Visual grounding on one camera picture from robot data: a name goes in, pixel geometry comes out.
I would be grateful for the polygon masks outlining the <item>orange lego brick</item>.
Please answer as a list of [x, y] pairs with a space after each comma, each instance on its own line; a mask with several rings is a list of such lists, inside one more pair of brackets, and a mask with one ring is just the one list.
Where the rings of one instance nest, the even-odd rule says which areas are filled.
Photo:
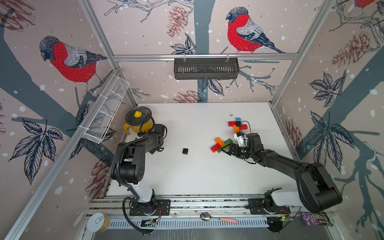
[[215, 142], [220, 145], [221, 147], [223, 147], [225, 145], [225, 142], [223, 140], [221, 140], [220, 138], [216, 138], [215, 139]]
[[237, 127], [237, 126], [234, 126], [234, 131], [235, 131], [235, 133], [237, 134], [237, 133], [240, 131], [240, 128]]

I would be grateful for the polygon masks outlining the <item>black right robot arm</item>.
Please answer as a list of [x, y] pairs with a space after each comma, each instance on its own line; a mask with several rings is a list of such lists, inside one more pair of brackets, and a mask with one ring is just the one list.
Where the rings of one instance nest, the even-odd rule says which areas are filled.
[[257, 133], [235, 136], [238, 143], [224, 147], [224, 153], [245, 161], [252, 159], [251, 164], [274, 169], [296, 181], [296, 189], [278, 188], [265, 192], [263, 204], [266, 212], [273, 214], [278, 207], [296, 206], [317, 214], [342, 203], [342, 194], [324, 165], [298, 162], [265, 150]]

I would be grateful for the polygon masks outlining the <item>lime green lego brick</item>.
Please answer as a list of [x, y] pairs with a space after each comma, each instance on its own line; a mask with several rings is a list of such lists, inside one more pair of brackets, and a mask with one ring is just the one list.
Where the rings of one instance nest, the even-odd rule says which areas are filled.
[[222, 147], [225, 148], [226, 146], [228, 146], [231, 143], [232, 143], [231, 141], [227, 141]]

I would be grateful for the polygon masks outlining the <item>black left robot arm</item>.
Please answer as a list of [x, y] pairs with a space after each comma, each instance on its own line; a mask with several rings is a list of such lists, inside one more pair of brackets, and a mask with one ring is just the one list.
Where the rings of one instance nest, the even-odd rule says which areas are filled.
[[128, 143], [120, 143], [115, 153], [111, 165], [111, 179], [117, 181], [119, 185], [127, 188], [132, 192], [133, 198], [125, 197], [122, 202], [123, 215], [135, 230], [142, 233], [142, 235], [150, 235], [153, 230], [141, 229], [136, 226], [127, 214], [126, 203], [137, 204], [139, 209], [147, 212], [149, 215], [158, 211], [161, 214], [161, 208], [156, 203], [155, 191], [147, 185], [141, 184], [145, 173], [145, 156], [149, 152], [162, 152], [164, 150], [164, 138], [166, 138], [168, 129], [162, 124], [153, 122], [153, 126], [144, 132], [142, 130], [144, 123], [147, 120], [153, 120], [152, 116], [146, 116], [140, 124], [139, 138]]

